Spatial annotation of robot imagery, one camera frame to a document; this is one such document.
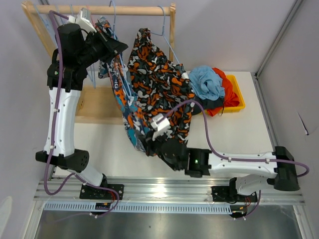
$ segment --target orange camouflage fabric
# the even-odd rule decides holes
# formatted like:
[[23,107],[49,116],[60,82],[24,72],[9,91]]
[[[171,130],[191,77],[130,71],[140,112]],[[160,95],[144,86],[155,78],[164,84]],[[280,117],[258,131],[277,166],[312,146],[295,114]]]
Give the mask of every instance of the orange camouflage fabric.
[[[110,37],[117,40],[109,22],[105,17],[101,17],[96,23],[99,29],[102,29]],[[124,129],[135,149],[145,152],[144,146],[137,135],[145,135],[150,129],[144,119],[141,109],[137,106],[137,94],[132,90],[131,83],[126,81],[123,66],[119,56],[116,56],[111,62],[100,62],[99,78],[110,77],[114,97],[117,105],[122,112]]]
[[[138,31],[128,68],[132,88],[138,95],[137,106],[146,121],[159,113],[165,115],[179,103],[195,97],[183,65],[168,60],[152,43],[148,28]],[[192,110],[190,104],[183,105],[168,117],[170,128],[165,135],[166,140],[175,138],[187,143]]]

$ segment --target clothing rack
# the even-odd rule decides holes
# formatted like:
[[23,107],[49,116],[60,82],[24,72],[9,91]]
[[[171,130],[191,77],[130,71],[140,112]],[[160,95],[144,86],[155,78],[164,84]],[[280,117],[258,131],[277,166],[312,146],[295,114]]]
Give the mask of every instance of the clothing rack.
[[[72,10],[69,5],[36,5],[40,14],[49,14],[50,10],[59,11],[61,14],[71,14]],[[81,8],[88,8],[92,15],[113,15],[112,6],[93,6],[93,5],[73,5],[73,12],[78,12]],[[31,1],[22,2],[22,9],[31,22],[34,30],[42,41],[46,51],[50,56],[55,49],[55,45],[43,25],[38,13]],[[174,49],[175,39],[175,13],[176,5],[171,3],[170,6],[163,7],[165,15],[170,16],[169,21],[169,43]],[[117,6],[115,7],[116,15],[135,15],[135,16],[164,16],[162,9],[156,6]],[[173,61],[173,53],[169,50],[169,59]]]
[[[88,8],[92,15],[113,15],[113,6],[94,5],[36,5],[40,14],[49,14],[50,10],[58,11],[61,14],[77,13],[81,8]],[[40,38],[44,48],[51,57],[56,49],[49,32],[46,30],[41,18],[38,15],[31,1],[22,2],[22,9],[31,22],[35,32]],[[174,49],[175,45],[175,13],[176,5],[163,7],[165,15],[169,16],[169,43]],[[157,6],[116,6],[116,15],[137,15],[137,16],[164,16],[164,12]],[[173,61],[173,52],[169,50],[169,59]],[[118,109],[112,88],[84,86],[76,110],[76,122],[81,123],[111,123],[122,124],[122,113]]]

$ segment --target white table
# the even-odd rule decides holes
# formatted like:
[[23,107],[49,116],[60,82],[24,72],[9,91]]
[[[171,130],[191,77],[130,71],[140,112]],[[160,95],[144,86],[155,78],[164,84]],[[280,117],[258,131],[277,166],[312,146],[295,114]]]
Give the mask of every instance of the white table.
[[[235,75],[246,108],[237,113],[208,117],[208,130],[213,147],[221,152],[259,153],[272,151],[266,124],[250,72],[225,72]],[[122,125],[76,123],[75,147],[90,153],[90,163],[107,176],[168,177],[189,179],[183,171],[174,172],[158,157],[147,157],[136,151]],[[203,115],[192,117],[189,147],[209,148]],[[68,175],[58,168],[55,175]],[[233,175],[212,175],[214,178]]]

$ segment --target metal base plate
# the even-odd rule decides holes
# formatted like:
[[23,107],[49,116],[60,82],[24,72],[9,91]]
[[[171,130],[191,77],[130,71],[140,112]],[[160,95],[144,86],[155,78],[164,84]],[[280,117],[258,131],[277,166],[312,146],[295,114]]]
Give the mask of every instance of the metal base plate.
[[[49,190],[57,190],[64,178],[52,178],[48,181]],[[171,178],[120,178],[108,177],[110,184],[123,184],[125,193],[124,202],[131,203],[198,203],[211,204],[212,186],[229,186],[229,179],[201,179],[181,180]],[[43,188],[43,181],[40,181],[35,192],[34,199],[37,201],[83,201],[110,202],[110,200],[80,199],[80,191],[83,185],[76,178],[70,178],[64,185],[61,193],[49,196]],[[301,192],[281,192],[274,189],[263,190],[261,205],[304,205],[305,201]]]
[[253,193],[250,196],[243,196],[236,194],[235,196],[229,195],[229,186],[213,186],[211,187],[211,192],[213,196],[214,202],[239,202],[245,203],[246,198],[250,199],[250,202],[256,203],[257,202],[257,194]]
[[[123,199],[124,184],[108,184],[111,188],[118,192],[120,200]],[[112,194],[109,191],[92,188],[88,185],[82,185],[80,192],[80,199],[93,199],[93,200],[112,200]]]

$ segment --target blue hanger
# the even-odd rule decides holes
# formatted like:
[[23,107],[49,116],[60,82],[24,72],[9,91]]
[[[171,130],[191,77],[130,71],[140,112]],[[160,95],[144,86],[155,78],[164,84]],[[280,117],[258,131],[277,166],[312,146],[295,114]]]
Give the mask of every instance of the blue hanger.
[[72,4],[70,4],[70,9],[71,9],[72,16],[74,16]]
[[113,8],[114,8],[114,19],[113,19],[113,37],[115,39],[115,20],[116,20],[116,11],[115,11],[115,1],[111,0],[109,6],[113,3]]
[[48,21],[47,19],[43,19],[43,18],[42,18],[42,16],[41,16],[40,13],[39,13],[39,10],[38,10],[38,8],[36,7],[35,4],[33,4],[33,6],[34,6],[34,8],[35,8],[35,10],[36,10],[36,12],[37,12],[37,14],[38,14],[38,16],[39,16],[40,19],[42,20],[43,25],[45,26],[46,30],[47,30],[48,33],[50,34],[50,37],[51,37],[53,43],[55,44],[55,47],[58,47],[58,45],[57,45],[57,43],[56,43],[56,41],[55,41],[53,28],[52,28],[52,26],[50,25],[49,21]]
[[[71,9],[71,12],[72,12],[72,15],[74,16],[74,13],[73,13],[73,6],[72,4],[70,4],[70,9]],[[90,66],[90,72],[91,74],[89,73],[89,70],[88,70],[88,76],[93,84],[93,87],[94,89],[96,88],[96,81],[95,81],[95,68],[94,68],[94,64],[93,64],[93,68],[92,68],[92,65]]]
[[[111,6],[111,4],[113,4],[113,8],[114,8],[114,20],[113,20],[113,28],[112,28],[113,38],[114,38],[115,40],[118,40],[118,38],[117,38],[117,36],[116,36],[116,34],[115,34],[115,24],[116,24],[116,23],[115,23],[115,21],[116,21],[116,10],[115,10],[116,6],[115,6],[115,0],[111,0],[109,6]],[[122,78],[121,78],[122,83],[123,83],[123,86],[124,86],[123,88],[124,88],[124,91],[125,91],[126,95],[132,97],[131,87],[130,87],[130,84],[129,84],[129,82],[128,82],[126,73],[125,73],[125,71],[124,71],[124,64],[123,64],[123,60],[122,60],[122,54],[120,54],[119,57],[120,57],[120,62],[121,62],[122,70],[123,70],[123,76],[124,76],[124,80],[122,80]]]
[[[58,7],[58,5],[55,5],[55,7],[56,7],[56,11],[58,12],[58,13],[60,13],[59,12],[59,7]],[[62,19],[62,17],[60,16],[60,19],[61,19],[61,23],[62,23],[62,25],[64,24],[64,22],[63,22],[63,19]]]
[[173,55],[174,55],[176,61],[178,62],[178,64],[180,64],[178,58],[177,58],[176,55],[175,55],[174,50],[173,50],[172,47],[170,46],[170,43],[168,42],[168,40],[166,39],[166,36],[165,36],[165,18],[166,18],[166,14],[165,14],[164,8],[163,8],[162,6],[158,6],[158,7],[160,7],[160,8],[162,9],[163,13],[164,13],[164,21],[163,21],[162,31],[161,31],[161,34],[154,33],[154,32],[150,32],[150,33],[152,33],[152,34],[154,34],[154,35],[157,35],[157,36],[163,36],[163,37],[164,37],[166,43],[169,45],[169,47],[170,47],[170,49],[171,49],[171,51],[172,51],[172,53],[173,53]]

